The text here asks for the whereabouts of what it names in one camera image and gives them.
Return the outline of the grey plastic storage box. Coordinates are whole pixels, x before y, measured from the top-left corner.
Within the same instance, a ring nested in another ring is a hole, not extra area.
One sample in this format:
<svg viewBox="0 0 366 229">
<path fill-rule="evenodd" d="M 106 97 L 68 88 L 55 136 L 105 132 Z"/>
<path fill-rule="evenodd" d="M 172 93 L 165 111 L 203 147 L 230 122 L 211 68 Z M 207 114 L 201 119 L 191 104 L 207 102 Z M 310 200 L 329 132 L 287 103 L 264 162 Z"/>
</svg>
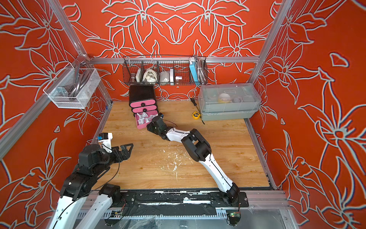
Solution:
<svg viewBox="0 0 366 229">
<path fill-rule="evenodd" d="M 262 101 L 253 84 L 203 85 L 198 95 L 203 121 L 251 118 Z"/>
</svg>

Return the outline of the black pink drawer cabinet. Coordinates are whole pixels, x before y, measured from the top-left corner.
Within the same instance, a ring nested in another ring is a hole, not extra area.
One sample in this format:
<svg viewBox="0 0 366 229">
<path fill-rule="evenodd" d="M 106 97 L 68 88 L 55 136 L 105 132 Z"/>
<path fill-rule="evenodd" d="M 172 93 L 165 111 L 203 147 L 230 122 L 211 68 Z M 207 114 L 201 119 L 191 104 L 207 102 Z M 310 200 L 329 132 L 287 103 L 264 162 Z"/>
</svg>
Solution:
<svg viewBox="0 0 366 229">
<path fill-rule="evenodd" d="M 147 99 L 155 99 L 155 90 L 153 85 L 132 85 L 129 88 L 129 104 L 134 101 L 141 101 Z"/>
</svg>

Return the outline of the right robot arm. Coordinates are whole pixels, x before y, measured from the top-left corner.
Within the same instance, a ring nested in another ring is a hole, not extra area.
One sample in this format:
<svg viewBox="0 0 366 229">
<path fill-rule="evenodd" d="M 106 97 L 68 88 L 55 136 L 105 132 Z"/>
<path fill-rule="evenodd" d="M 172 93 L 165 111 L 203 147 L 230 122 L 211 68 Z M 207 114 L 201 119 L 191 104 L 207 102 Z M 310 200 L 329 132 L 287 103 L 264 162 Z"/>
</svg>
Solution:
<svg viewBox="0 0 366 229">
<path fill-rule="evenodd" d="M 183 144 L 189 156 L 196 162 L 203 165 L 214 179 L 222 195 L 223 201 L 234 206 L 238 203 L 240 189 L 224 173 L 215 160 L 210 144 L 197 129 L 183 131 L 168 126 L 163 118 L 158 115 L 147 125 L 147 130 L 160 136 L 163 140 L 175 141 Z"/>
</svg>

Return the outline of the blue box in basket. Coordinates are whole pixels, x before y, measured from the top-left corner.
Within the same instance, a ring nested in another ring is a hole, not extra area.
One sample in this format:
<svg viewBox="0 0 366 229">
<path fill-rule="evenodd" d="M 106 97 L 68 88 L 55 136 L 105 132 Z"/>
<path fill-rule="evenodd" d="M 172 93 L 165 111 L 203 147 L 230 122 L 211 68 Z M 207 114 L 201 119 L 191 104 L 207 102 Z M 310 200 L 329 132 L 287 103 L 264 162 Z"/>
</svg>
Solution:
<svg viewBox="0 0 366 229">
<path fill-rule="evenodd" d="M 198 79 L 198 74 L 197 74 L 196 58 L 195 57 L 190 57 L 189 58 L 189 68 L 190 68 L 191 75 L 192 75 L 192 81 L 196 85 L 199 85 L 199 79 Z"/>
</svg>

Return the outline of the white cloth in basket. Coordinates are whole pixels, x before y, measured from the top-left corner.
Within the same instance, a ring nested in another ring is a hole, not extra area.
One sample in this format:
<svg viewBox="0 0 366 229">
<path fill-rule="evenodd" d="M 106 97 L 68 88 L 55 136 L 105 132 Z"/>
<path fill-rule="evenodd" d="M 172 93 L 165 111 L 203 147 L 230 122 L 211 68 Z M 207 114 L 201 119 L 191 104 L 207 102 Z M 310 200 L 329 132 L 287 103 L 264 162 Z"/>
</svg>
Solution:
<svg viewBox="0 0 366 229">
<path fill-rule="evenodd" d="M 143 75 L 143 83 L 157 83 L 158 82 L 158 74 L 155 70 L 149 68 L 145 71 Z"/>
</svg>

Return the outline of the clear plastic wall bin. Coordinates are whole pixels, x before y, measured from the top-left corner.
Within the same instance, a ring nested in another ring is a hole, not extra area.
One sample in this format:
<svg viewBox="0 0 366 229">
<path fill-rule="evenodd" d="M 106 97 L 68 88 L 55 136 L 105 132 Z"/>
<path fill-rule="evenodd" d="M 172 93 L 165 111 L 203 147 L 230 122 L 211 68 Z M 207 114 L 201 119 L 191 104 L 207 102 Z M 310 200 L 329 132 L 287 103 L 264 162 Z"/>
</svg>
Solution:
<svg viewBox="0 0 366 229">
<path fill-rule="evenodd" d="M 44 94 L 62 109 L 85 109 L 101 78 L 95 68 L 66 65 L 48 82 Z"/>
</svg>

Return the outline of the black handled screwdriver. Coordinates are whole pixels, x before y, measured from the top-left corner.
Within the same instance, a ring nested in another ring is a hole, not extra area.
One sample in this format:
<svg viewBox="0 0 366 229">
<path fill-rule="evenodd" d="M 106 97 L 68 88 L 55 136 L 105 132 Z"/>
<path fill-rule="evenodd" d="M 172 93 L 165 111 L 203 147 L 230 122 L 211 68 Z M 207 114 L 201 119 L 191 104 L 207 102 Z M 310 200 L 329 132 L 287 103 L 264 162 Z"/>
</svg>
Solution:
<svg viewBox="0 0 366 229">
<path fill-rule="evenodd" d="M 194 99 L 193 97 L 191 97 L 191 98 L 190 98 L 190 101 L 191 101 L 191 103 L 194 105 L 194 107 L 196 108 L 196 112 L 199 112 L 199 113 L 200 113 L 200 115 L 201 115 L 201 111 L 200 111 L 200 109 L 199 109 L 199 107 L 198 107 L 198 105 L 197 105 L 197 103 L 196 103 L 195 99 Z M 205 125 L 205 123 L 204 123 L 204 121 L 203 121 L 203 119 L 202 119 L 202 116 L 200 117 L 200 119 L 199 119 L 199 120 L 201 120 L 201 121 L 202 121 L 202 123 Z"/>
</svg>

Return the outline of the pink drawer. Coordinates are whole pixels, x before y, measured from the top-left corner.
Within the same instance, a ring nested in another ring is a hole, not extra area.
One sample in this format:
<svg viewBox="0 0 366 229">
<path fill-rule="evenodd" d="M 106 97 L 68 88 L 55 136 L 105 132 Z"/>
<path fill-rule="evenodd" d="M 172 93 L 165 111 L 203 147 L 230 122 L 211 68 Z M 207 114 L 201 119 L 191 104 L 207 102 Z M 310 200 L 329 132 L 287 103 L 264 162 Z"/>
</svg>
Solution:
<svg viewBox="0 0 366 229">
<path fill-rule="evenodd" d="M 138 107 L 146 107 L 146 106 L 152 106 L 156 104 L 155 99 L 147 99 L 147 100 L 141 100 L 141 101 L 134 101 L 130 103 L 131 108 L 138 108 Z"/>
<path fill-rule="evenodd" d="M 136 107 L 136 108 L 132 109 L 132 112 L 137 114 L 137 113 L 148 112 L 148 111 L 153 111 L 153 110 L 157 110 L 157 105 Z"/>
<path fill-rule="evenodd" d="M 151 123 L 154 117 L 158 116 L 157 110 L 140 112 L 135 114 L 136 125 L 138 129 L 144 129 L 149 123 Z"/>
</svg>

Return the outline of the white cookie packet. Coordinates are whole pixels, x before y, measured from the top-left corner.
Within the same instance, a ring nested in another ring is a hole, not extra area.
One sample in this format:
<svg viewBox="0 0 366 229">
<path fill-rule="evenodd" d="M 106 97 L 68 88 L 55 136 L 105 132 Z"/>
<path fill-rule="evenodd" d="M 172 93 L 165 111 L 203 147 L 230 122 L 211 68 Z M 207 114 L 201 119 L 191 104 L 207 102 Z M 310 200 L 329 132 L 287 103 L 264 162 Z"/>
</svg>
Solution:
<svg viewBox="0 0 366 229">
<path fill-rule="evenodd" d="M 146 118 L 146 122 L 151 122 L 154 117 L 156 117 L 157 114 L 152 114 Z"/>
<path fill-rule="evenodd" d="M 138 125 L 143 125 L 146 123 L 146 120 L 145 119 L 139 119 L 138 120 Z"/>
<path fill-rule="evenodd" d="M 141 113 L 137 113 L 138 115 L 138 119 L 145 119 L 147 118 L 149 115 L 146 112 L 141 112 Z"/>
</svg>

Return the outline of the yellow tape measure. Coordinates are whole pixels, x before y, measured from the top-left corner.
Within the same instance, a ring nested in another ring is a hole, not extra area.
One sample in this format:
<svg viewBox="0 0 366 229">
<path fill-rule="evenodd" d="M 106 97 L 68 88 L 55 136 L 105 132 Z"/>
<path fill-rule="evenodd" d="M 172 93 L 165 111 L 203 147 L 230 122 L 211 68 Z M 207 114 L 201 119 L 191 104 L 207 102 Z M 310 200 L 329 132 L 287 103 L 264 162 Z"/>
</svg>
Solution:
<svg viewBox="0 0 366 229">
<path fill-rule="evenodd" d="M 193 119 L 198 120 L 198 119 L 200 119 L 201 115 L 199 112 L 195 111 L 195 112 L 193 112 L 192 117 L 193 117 Z"/>
</svg>

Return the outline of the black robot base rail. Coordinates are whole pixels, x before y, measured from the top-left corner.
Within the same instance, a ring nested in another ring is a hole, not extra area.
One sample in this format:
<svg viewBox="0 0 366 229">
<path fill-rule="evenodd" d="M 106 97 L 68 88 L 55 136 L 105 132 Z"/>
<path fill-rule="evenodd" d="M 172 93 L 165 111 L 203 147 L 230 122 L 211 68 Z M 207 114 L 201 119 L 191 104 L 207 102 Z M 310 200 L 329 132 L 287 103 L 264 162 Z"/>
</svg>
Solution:
<svg viewBox="0 0 366 229">
<path fill-rule="evenodd" d="M 217 189 L 123 190 L 122 201 L 105 213 L 107 219 L 218 218 L 227 212 L 249 207 L 246 193 L 240 192 L 233 204 Z"/>
</svg>

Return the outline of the pink bottom drawer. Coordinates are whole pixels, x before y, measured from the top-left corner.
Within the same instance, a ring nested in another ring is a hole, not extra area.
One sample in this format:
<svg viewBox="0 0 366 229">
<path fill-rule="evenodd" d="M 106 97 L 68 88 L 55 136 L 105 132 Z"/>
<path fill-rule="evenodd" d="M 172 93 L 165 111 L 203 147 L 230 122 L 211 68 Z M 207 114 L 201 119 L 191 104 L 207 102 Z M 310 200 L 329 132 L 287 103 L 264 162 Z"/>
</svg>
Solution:
<svg viewBox="0 0 366 229">
<path fill-rule="evenodd" d="M 140 112 L 135 114 L 136 125 L 138 129 L 144 129 L 149 123 L 151 123 L 154 117 L 158 116 L 157 110 Z"/>
</svg>

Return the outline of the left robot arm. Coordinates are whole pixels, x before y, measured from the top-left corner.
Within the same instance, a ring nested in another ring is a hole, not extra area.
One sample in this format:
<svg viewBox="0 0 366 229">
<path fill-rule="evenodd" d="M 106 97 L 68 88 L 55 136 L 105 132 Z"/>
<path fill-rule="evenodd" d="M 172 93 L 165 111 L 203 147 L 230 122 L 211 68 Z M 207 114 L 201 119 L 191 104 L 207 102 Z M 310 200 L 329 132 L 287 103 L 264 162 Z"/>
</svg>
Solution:
<svg viewBox="0 0 366 229">
<path fill-rule="evenodd" d="M 98 196 L 86 215 L 75 225 L 82 206 L 97 181 L 111 168 L 120 165 L 131 156 L 133 144 L 119 147 L 92 144 L 79 154 L 78 164 L 64 181 L 60 191 L 57 208 L 49 223 L 50 229 L 94 229 L 105 212 L 111 207 L 122 206 L 124 210 L 133 201 L 122 194 L 117 185 L 106 182 L 101 186 Z"/>
</svg>

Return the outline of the pink top drawer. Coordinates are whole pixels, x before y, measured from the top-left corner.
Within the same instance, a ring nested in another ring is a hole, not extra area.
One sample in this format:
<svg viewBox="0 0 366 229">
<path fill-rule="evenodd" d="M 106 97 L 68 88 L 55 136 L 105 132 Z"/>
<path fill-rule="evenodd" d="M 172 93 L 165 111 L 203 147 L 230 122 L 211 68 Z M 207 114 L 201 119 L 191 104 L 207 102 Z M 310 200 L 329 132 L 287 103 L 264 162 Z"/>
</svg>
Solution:
<svg viewBox="0 0 366 229">
<path fill-rule="evenodd" d="M 130 103 L 131 108 L 138 108 L 138 107 L 146 107 L 146 106 L 152 106 L 156 104 L 155 99 L 147 99 L 147 100 L 141 100 L 141 101 L 134 101 Z"/>
</svg>

